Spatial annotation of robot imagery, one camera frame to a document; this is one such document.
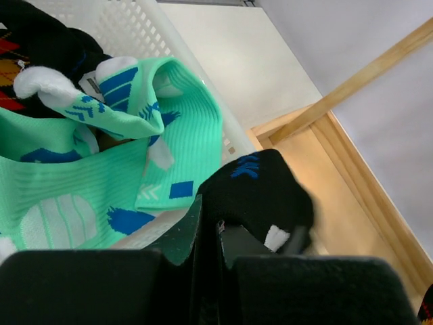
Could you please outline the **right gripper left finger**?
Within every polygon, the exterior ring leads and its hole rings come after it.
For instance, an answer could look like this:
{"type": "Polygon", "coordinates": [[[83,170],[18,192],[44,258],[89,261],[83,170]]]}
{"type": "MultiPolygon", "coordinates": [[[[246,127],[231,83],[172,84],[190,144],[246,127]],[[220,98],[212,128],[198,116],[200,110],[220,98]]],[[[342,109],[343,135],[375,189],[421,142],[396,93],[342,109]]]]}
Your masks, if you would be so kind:
{"type": "Polygon", "coordinates": [[[184,264],[194,250],[202,223],[202,195],[196,196],[186,214],[148,248],[160,251],[173,265],[184,264]]]}

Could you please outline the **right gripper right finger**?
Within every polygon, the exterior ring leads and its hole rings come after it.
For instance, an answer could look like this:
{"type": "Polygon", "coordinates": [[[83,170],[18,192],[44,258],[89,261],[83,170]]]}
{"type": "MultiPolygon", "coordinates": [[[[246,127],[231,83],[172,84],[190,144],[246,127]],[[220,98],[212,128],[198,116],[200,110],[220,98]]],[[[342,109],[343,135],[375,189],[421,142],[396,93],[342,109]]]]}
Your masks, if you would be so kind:
{"type": "Polygon", "coordinates": [[[310,231],[307,227],[296,226],[287,232],[271,225],[262,242],[242,225],[225,224],[219,233],[219,244],[222,264],[231,269],[242,257],[301,255],[310,246],[310,231]]]}

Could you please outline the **black sport sock grey patches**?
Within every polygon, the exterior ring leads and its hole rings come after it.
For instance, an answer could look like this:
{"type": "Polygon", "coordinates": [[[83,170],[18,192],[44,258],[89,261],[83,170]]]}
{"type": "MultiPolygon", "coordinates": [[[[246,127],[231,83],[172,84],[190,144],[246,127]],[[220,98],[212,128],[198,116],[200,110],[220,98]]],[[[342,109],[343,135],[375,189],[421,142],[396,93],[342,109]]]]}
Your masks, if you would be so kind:
{"type": "Polygon", "coordinates": [[[299,184],[278,150],[241,156],[198,188],[211,225],[241,225],[274,252],[303,253],[315,220],[311,195],[299,184]]]}

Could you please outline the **green sock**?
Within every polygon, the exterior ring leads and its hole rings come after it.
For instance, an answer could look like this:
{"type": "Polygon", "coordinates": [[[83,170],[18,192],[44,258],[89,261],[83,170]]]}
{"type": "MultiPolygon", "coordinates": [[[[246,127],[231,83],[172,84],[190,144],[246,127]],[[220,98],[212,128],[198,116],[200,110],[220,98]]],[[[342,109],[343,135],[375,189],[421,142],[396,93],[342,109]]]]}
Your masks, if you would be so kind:
{"type": "Polygon", "coordinates": [[[18,98],[39,98],[60,117],[1,110],[2,257],[108,248],[189,207],[221,166],[221,111],[180,61],[111,58],[94,76],[98,97],[52,68],[15,78],[18,98]]]}
{"type": "Polygon", "coordinates": [[[101,62],[95,81],[102,98],[76,88],[61,72],[33,66],[20,72],[14,91],[20,99],[36,95],[43,105],[66,118],[105,131],[115,139],[159,136],[180,112],[160,107],[160,98],[181,95],[171,85],[166,68],[174,58],[117,57],[101,62]]]}

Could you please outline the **red orange argyle sock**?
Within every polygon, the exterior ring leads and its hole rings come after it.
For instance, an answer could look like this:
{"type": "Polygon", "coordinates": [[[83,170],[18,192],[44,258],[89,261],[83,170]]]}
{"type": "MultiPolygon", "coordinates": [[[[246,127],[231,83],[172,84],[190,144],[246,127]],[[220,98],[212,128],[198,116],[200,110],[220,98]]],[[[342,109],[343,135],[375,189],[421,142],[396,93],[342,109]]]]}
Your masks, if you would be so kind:
{"type": "Polygon", "coordinates": [[[433,284],[422,299],[417,317],[421,325],[433,325],[433,284]]]}

